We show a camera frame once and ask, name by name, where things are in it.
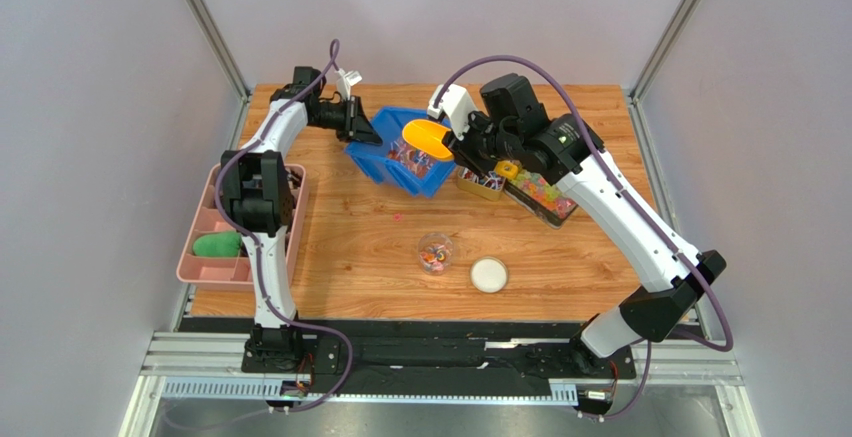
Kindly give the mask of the blue plastic candy bin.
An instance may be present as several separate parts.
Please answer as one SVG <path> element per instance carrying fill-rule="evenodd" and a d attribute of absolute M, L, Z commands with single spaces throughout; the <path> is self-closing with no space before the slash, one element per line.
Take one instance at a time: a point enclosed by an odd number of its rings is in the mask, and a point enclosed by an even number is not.
<path fill-rule="evenodd" d="M 374 183 L 392 184 L 411 196 L 431 198 L 456 169 L 456 164 L 436 160 L 403 139 L 406 124 L 426 117 L 425 110 L 382 107 L 372 119 L 372 125 L 383 144 L 352 142 L 344 152 Z"/>

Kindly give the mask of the yellow plastic scoop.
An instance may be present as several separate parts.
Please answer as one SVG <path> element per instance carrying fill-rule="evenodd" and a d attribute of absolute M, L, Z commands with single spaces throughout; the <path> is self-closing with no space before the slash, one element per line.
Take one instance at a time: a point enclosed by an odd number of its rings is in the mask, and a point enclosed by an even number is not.
<path fill-rule="evenodd" d="M 436 121 L 417 119 L 407 123 L 401 135 L 405 142 L 415 149 L 438 161 L 449 162 L 454 159 L 454 154 L 443 143 L 447 133 L 452 134 L 452 131 Z M 501 177 L 514 179 L 520 172 L 520 167 L 510 161 L 500 161 L 494 165 L 487 164 L 486 171 L 494 171 Z"/>

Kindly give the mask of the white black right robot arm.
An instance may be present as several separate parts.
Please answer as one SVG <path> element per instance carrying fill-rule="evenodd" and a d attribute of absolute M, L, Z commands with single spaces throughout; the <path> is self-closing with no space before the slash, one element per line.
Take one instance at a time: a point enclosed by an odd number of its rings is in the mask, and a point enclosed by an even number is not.
<path fill-rule="evenodd" d="M 540 174 L 593 219 L 639 278 L 632 294 L 575 336 L 582 355 L 603 359 L 640 340 L 662 342 L 698 300 L 717 300 L 712 285 L 725 258 L 687 242 L 636 194 L 572 101 L 568 113 L 552 118 L 516 73 L 484 85 L 480 95 L 483 109 L 455 84 L 431 98 L 429 115 L 449 121 L 441 144 L 454 160 L 480 174 L 503 162 Z"/>

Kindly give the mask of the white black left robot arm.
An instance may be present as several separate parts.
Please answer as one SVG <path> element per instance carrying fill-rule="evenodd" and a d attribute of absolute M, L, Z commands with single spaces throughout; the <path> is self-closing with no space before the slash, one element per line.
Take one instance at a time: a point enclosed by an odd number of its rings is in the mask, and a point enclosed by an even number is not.
<path fill-rule="evenodd" d="M 285 157 L 307 127 L 334 131 L 342 142 L 380 145 L 353 86 L 357 71 L 337 70 L 333 97 L 322 95 L 323 71 L 301 66 L 290 83 L 270 98 L 269 113 L 258 131 L 238 151 L 222 155 L 214 202 L 223 218 L 241 233 L 253 274 L 257 309 L 247 342 L 257 358 L 296 359 L 303 353 L 302 325 L 290 291 L 285 238 L 295 215 Z"/>

